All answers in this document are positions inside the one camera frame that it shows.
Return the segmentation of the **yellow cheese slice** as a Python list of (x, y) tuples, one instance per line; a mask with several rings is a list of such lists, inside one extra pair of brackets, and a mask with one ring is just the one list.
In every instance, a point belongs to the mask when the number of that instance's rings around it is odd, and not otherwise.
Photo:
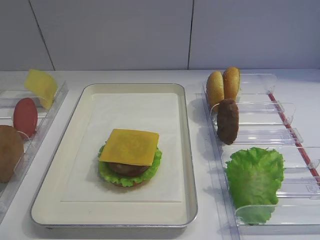
[(49, 110), (53, 104), (58, 84), (48, 73), (30, 69), (24, 87), (39, 97), (40, 104)]
[(131, 166), (151, 166), (159, 137), (160, 135), (156, 132), (115, 128), (106, 141), (99, 161)]

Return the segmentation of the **brown meat patty on burger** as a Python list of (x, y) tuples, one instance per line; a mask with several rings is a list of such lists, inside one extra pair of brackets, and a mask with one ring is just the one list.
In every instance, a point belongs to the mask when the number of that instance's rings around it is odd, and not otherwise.
[(118, 175), (126, 177), (136, 177), (144, 173), (149, 166), (147, 165), (130, 165), (123, 163), (107, 162), (107, 166)]

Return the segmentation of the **upright brown meat patty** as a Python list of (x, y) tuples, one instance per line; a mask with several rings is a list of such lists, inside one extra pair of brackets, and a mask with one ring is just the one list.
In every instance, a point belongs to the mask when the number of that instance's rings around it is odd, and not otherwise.
[(234, 143), (239, 130), (239, 109), (232, 98), (222, 100), (217, 112), (217, 136), (226, 145)]

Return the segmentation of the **green lettuce on burger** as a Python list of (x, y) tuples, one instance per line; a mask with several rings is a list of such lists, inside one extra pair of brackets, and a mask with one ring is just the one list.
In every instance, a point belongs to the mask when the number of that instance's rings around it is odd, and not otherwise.
[(158, 171), (158, 168), (161, 164), (162, 154), (163, 153), (159, 150), (159, 148), (157, 148), (154, 154), (152, 165), (144, 173), (138, 176), (123, 176), (117, 174), (107, 166), (106, 162), (101, 161), (98, 162), (98, 172), (106, 182), (111, 184), (116, 183), (124, 186), (131, 186), (134, 182), (140, 183), (142, 181), (149, 181), (156, 175)]

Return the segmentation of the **green lettuce leaf in rack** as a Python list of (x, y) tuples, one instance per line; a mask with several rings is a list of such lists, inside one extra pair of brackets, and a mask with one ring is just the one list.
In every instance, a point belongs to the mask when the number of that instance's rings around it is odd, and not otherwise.
[(265, 224), (278, 203), (283, 155), (275, 149), (241, 149), (230, 155), (225, 173), (237, 217), (249, 225)]

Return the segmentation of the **red tomato slice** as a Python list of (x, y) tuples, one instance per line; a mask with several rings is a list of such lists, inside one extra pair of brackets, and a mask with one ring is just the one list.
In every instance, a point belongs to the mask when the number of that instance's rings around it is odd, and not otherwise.
[(29, 98), (21, 99), (13, 112), (13, 127), (22, 139), (31, 138), (36, 131), (38, 111), (34, 101)]

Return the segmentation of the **golden bun left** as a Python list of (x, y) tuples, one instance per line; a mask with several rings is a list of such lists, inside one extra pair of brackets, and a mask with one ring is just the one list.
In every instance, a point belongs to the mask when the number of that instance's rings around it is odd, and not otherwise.
[(212, 72), (206, 82), (206, 94), (211, 107), (225, 99), (224, 81), (220, 71)]

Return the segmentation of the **golden bun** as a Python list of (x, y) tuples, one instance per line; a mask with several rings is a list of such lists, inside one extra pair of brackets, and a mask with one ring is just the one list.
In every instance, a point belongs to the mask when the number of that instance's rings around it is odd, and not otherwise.
[(240, 70), (237, 67), (228, 67), (222, 75), (225, 99), (236, 100), (240, 88)]
[(206, 82), (206, 94), (211, 107), (225, 99), (224, 81), (220, 71), (212, 72)]

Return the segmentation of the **bottom bun on tray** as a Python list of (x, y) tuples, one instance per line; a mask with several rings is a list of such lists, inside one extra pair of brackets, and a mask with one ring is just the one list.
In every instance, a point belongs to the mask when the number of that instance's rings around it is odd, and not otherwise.
[(117, 187), (120, 187), (120, 188), (135, 188), (137, 186), (143, 186), (144, 184), (148, 183), (149, 181), (148, 180), (144, 180), (142, 182), (134, 182), (131, 186), (124, 186), (123, 184), (121, 183), (113, 183), (113, 185), (117, 186)]

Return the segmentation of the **golden bun right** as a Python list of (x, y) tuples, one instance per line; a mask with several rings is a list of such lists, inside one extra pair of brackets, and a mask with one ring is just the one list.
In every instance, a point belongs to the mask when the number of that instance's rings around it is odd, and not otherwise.
[(237, 67), (228, 67), (222, 75), (225, 99), (236, 100), (240, 88), (240, 70)]

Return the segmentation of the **cream metal tray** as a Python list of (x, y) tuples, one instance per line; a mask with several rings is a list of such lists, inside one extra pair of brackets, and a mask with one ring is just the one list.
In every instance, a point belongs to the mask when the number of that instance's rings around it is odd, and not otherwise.
[[(159, 134), (154, 177), (108, 183), (98, 152), (114, 129)], [(183, 228), (197, 216), (184, 88), (176, 83), (86, 86), (37, 191), (31, 217), (46, 227)]]

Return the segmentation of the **clear right ingredient rack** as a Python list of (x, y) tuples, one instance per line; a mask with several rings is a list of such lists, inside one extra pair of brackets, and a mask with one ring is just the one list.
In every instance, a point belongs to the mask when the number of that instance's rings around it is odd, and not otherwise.
[[(205, 129), (210, 135), (213, 157), (212, 186), (220, 199), (220, 229), (226, 240), (249, 240), (258, 236), (311, 235), (320, 232), (320, 147), (306, 145), (292, 121), (293, 103), (275, 97), (276, 76), (242, 74), (236, 97), (239, 130), (231, 145), (217, 135), (217, 114), (208, 102), (206, 81), (201, 83)], [(277, 204), (235, 207), (229, 192), (226, 169), (235, 152), (260, 148), (283, 157), (284, 179), (277, 190)]]

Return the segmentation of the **clear ingredient rack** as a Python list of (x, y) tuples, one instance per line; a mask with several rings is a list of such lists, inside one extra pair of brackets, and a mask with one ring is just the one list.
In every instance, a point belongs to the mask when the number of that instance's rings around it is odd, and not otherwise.
[[(208, 102), (206, 81), (201, 83), (205, 129), (210, 135), (213, 157), (212, 186), (220, 199), (220, 229), (226, 240), (249, 240), (258, 236), (311, 235), (320, 232), (320, 147), (306, 145), (292, 121), (293, 103), (275, 97), (276, 76), (242, 74), (236, 97), (239, 130), (231, 145), (217, 135), (217, 114)], [(260, 148), (283, 157), (284, 179), (277, 190), (277, 204), (235, 207), (229, 192), (226, 169), (235, 152)]]
[(48, 130), (50, 129), (65, 97), (68, 93), (67, 83), (56, 75), (56, 71), (47, 71), (57, 83), (57, 90), (49, 109), (41, 105), (40, 98), (25, 88), (27, 71), (1, 71), (0, 72), (0, 124), (13, 125), (14, 109), (18, 101), (31, 98), (37, 108), (37, 126), (35, 134), (23, 140), (24, 153), (13, 169), (13, 176), (7, 183), (0, 184), (0, 219), (2, 220), (26, 173), (29, 170)]

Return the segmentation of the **brown bun top left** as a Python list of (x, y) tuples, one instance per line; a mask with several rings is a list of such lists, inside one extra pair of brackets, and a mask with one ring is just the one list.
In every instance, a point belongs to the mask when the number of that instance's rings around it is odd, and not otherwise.
[(24, 144), (18, 131), (12, 126), (0, 126), (0, 182), (7, 183), (14, 174)]

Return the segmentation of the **clear left ingredient rack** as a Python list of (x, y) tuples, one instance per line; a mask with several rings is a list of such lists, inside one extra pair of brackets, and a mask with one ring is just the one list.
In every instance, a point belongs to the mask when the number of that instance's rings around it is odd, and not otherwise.
[(67, 83), (56, 75), (56, 71), (47, 71), (57, 83), (57, 90), (49, 109), (41, 105), (40, 98), (25, 88), (27, 71), (1, 71), (0, 72), (0, 124), (13, 125), (14, 109), (18, 101), (31, 98), (37, 108), (37, 126), (35, 134), (23, 140), (24, 153), (13, 169), (13, 176), (7, 183), (0, 184), (0, 219), (2, 220), (26, 173), (29, 170), (48, 130), (50, 129), (65, 97), (68, 93)]

